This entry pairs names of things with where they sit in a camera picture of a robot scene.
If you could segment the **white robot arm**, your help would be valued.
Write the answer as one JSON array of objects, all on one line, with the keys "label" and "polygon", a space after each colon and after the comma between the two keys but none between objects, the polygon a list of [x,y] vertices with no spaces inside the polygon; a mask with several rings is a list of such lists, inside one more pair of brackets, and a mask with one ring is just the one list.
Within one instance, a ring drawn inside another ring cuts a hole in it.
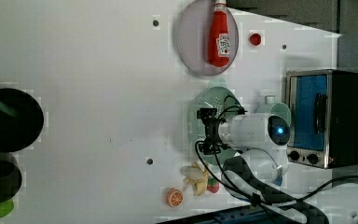
[{"label": "white robot arm", "polygon": [[198,156],[213,156],[217,181],[239,200],[275,213],[294,224],[358,224],[358,175],[326,181],[308,193],[294,193],[275,182],[286,174],[289,127],[271,114],[247,116],[233,105],[197,111],[205,138],[195,143]]}]

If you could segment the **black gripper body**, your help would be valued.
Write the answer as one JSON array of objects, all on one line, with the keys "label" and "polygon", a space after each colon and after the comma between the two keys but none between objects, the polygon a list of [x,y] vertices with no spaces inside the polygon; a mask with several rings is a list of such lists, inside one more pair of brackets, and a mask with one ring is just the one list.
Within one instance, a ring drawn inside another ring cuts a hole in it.
[{"label": "black gripper body", "polygon": [[214,155],[221,152],[221,143],[218,126],[220,119],[216,116],[216,108],[200,108],[197,111],[197,119],[204,125],[205,138],[196,143],[196,149],[204,155]]}]

